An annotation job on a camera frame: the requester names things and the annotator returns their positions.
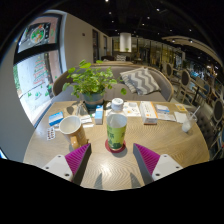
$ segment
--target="pillow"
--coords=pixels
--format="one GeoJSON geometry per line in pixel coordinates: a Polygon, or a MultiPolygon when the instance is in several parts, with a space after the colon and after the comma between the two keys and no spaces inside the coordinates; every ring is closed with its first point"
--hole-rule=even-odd
{"type": "Polygon", "coordinates": [[[117,55],[117,58],[116,58],[117,61],[126,61],[126,56],[125,55],[117,55]]]}
{"type": "Polygon", "coordinates": [[[161,91],[148,69],[129,74],[128,78],[132,85],[136,88],[138,95],[146,95],[155,91],[161,91]]]}
{"type": "Polygon", "coordinates": [[[136,91],[135,87],[132,85],[132,83],[130,82],[128,75],[132,74],[132,73],[134,74],[136,71],[143,71],[143,70],[144,70],[144,67],[141,67],[138,69],[120,73],[121,78],[124,81],[124,84],[130,89],[131,93],[136,93],[137,91],[136,91]]]}

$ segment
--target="table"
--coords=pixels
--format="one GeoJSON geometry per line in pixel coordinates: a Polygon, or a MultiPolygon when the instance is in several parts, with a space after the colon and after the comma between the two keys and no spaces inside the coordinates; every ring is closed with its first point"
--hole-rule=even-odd
{"type": "Polygon", "coordinates": [[[200,85],[199,85],[196,81],[194,81],[193,79],[191,79],[191,82],[193,82],[193,83],[197,86],[196,93],[195,93],[194,99],[193,99],[193,101],[192,101],[192,104],[193,104],[194,106],[197,106],[198,103],[196,102],[196,98],[197,98],[199,89],[202,89],[202,90],[204,90],[204,91],[205,91],[206,89],[205,89],[204,87],[200,86],[200,85]]]}
{"type": "MultiPolygon", "coordinates": [[[[50,107],[30,139],[24,163],[42,168],[56,155],[67,155],[72,151],[69,143],[59,131],[56,132],[55,139],[51,141],[47,141],[46,133],[49,128],[49,115],[62,111],[66,117],[69,115],[66,108],[70,108],[73,103],[74,101],[56,102],[50,107]]],[[[156,103],[168,106],[170,114],[178,111],[174,103],[153,102],[154,105],[156,103]]],[[[133,143],[145,146],[159,155],[168,154],[184,168],[207,162],[209,160],[208,148],[197,124],[189,133],[183,132],[181,126],[180,123],[163,120],[158,120],[157,125],[143,125],[141,117],[128,117],[125,134],[126,149],[120,153],[111,153],[105,148],[107,129],[106,116],[104,116],[103,125],[85,128],[86,137],[91,143],[92,154],[88,160],[81,186],[103,190],[144,186],[133,154],[133,143]]]]}

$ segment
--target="mug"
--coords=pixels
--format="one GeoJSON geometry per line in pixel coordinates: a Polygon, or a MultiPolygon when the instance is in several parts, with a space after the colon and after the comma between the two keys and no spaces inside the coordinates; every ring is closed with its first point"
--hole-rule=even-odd
{"type": "Polygon", "coordinates": [[[112,150],[119,150],[124,143],[127,117],[122,114],[111,114],[107,117],[107,139],[112,150]]]}
{"type": "Polygon", "coordinates": [[[64,118],[59,124],[59,130],[71,143],[73,149],[87,144],[85,131],[78,116],[72,115],[64,118]]]}

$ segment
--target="card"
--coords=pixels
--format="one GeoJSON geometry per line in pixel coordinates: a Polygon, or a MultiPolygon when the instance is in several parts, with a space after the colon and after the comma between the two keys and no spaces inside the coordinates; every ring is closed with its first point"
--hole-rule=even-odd
{"type": "Polygon", "coordinates": [[[187,112],[186,108],[182,104],[175,104],[179,111],[187,112]]]}

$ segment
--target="brochure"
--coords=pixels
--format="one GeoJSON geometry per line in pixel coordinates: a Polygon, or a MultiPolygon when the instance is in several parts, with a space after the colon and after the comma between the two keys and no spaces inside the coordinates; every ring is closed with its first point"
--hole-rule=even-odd
{"type": "Polygon", "coordinates": [[[179,111],[187,112],[186,108],[182,104],[175,104],[179,111]]]}
{"type": "Polygon", "coordinates": [[[159,120],[176,121],[174,115],[172,114],[157,113],[157,115],[159,120]]]}
{"type": "MultiPolygon", "coordinates": [[[[106,116],[111,111],[111,107],[108,106],[106,109],[106,116]]],[[[141,117],[138,104],[136,102],[124,102],[123,111],[126,113],[127,117],[141,117]]]]}

